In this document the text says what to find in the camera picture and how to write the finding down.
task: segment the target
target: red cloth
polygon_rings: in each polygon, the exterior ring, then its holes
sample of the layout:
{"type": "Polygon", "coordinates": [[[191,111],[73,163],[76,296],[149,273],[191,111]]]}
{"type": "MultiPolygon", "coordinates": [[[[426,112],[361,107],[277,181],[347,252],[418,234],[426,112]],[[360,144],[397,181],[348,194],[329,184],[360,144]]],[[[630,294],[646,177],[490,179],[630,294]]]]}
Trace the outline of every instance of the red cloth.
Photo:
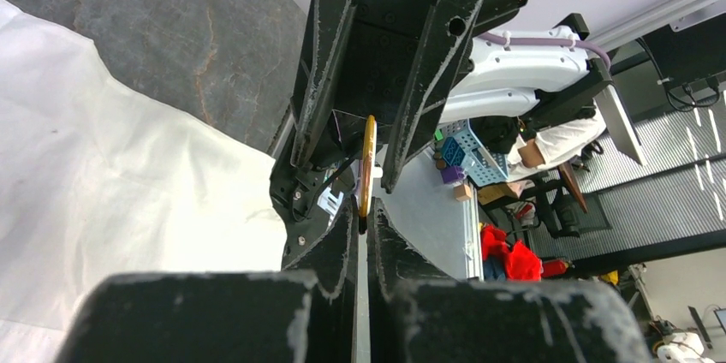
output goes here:
{"type": "Polygon", "coordinates": [[[521,241],[517,241],[510,249],[506,237],[503,230],[486,225],[481,231],[482,260],[489,256],[502,260],[509,280],[540,280],[542,262],[537,255],[521,241]]]}

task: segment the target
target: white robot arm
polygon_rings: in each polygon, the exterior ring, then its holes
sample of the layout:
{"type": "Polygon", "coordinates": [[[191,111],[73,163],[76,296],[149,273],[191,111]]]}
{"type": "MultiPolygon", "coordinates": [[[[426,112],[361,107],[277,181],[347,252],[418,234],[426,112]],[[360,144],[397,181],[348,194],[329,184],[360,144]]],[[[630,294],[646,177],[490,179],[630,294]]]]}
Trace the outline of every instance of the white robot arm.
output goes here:
{"type": "MultiPolygon", "coordinates": [[[[544,32],[492,31],[511,38],[576,39],[566,26],[544,32]]],[[[586,50],[578,47],[497,45],[473,40],[473,71],[456,85],[441,123],[479,116],[522,116],[539,102],[535,90],[560,92],[587,74],[586,50]]]]}

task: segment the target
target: blue plastic basket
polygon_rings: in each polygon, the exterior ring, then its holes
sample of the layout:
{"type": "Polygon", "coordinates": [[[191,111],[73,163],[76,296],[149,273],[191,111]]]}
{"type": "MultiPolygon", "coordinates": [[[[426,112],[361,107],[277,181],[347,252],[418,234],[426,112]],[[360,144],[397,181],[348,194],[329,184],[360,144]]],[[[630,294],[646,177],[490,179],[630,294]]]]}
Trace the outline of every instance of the blue plastic basket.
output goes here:
{"type": "Polygon", "coordinates": [[[507,181],[507,155],[490,153],[472,132],[468,119],[444,126],[441,133],[455,140],[464,151],[461,167],[477,187],[507,181]]]}

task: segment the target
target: blue crate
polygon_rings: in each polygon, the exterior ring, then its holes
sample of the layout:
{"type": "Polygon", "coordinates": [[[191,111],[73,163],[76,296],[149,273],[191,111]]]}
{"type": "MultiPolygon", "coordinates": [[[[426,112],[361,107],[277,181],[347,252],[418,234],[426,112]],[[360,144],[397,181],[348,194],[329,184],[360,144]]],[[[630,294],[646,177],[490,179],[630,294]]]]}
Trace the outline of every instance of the blue crate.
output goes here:
{"type": "Polygon", "coordinates": [[[441,158],[450,166],[461,166],[466,154],[454,138],[448,138],[441,146],[441,158]]]}
{"type": "Polygon", "coordinates": [[[479,138],[472,132],[468,119],[453,122],[441,128],[441,133],[447,136],[447,142],[454,140],[464,152],[461,164],[456,166],[464,168],[477,187],[507,181],[509,176],[507,155],[489,153],[479,141],[479,138]]]}

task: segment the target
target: marble surface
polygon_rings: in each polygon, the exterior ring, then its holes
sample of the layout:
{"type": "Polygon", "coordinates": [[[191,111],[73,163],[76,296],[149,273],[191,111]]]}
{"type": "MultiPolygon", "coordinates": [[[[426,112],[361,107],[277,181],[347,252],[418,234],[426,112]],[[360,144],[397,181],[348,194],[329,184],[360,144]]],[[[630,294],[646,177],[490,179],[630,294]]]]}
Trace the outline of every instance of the marble surface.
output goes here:
{"type": "Polygon", "coordinates": [[[122,83],[266,152],[305,16],[292,0],[8,0],[95,41],[122,83]]]}

